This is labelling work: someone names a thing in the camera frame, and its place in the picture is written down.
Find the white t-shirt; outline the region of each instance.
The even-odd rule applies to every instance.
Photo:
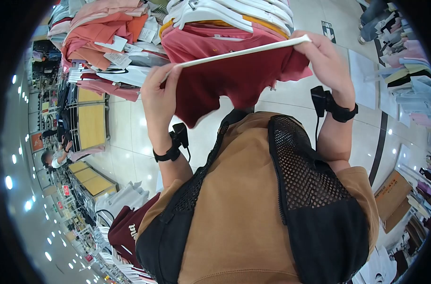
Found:
[[[63,152],[64,152],[64,149],[63,149],[63,150],[56,151],[56,152],[53,154],[52,167],[54,167],[55,169],[57,169],[57,168],[61,167],[62,165],[64,165],[64,164],[67,162],[67,159],[70,159],[70,158],[71,158],[71,151],[69,151],[69,153],[68,153],[68,154],[67,154],[67,156],[64,158],[64,160],[62,160],[62,162],[61,162],[61,163],[58,163],[58,158],[62,156],[62,153],[63,153]]]

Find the jeans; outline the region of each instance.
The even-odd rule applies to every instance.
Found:
[[[378,38],[375,26],[379,21],[387,19],[390,12],[385,12],[387,9],[387,4],[383,0],[373,0],[370,6],[365,10],[365,12],[360,16],[360,22],[363,28],[360,31],[360,35],[365,41],[372,41]]]
[[[387,4],[383,0],[372,0],[370,6],[360,16],[362,26],[365,26],[377,16],[383,14],[385,9],[387,9]]]

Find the cardboard box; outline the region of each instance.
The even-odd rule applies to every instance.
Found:
[[[384,232],[387,234],[392,231],[392,229],[400,223],[401,219],[406,216],[410,208],[411,205],[408,203],[408,198],[405,198],[392,215],[384,221]]]
[[[403,202],[407,203],[406,195],[411,190],[412,186],[408,181],[399,172],[394,170],[375,193],[379,217],[383,223],[393,224],[396,222],[393,226],[388,226],[389,231],[406,215],[409,208],[406,209],[407,206]]]

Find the red price sign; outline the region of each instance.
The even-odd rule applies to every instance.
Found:
[[[71,193],[69,192],[69,186],[68,185],[63,185],[62,190],[64,191],[64,195],[71,195]]]

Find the pink t-shirt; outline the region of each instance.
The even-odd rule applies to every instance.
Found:
[[[241,41],[212,37],[233,37]],[[171,62],[187,62],[282,41],[267,31],[253,28],[253,33],[239,29],[197,28],[185,26],[162,37],[162,46]]]

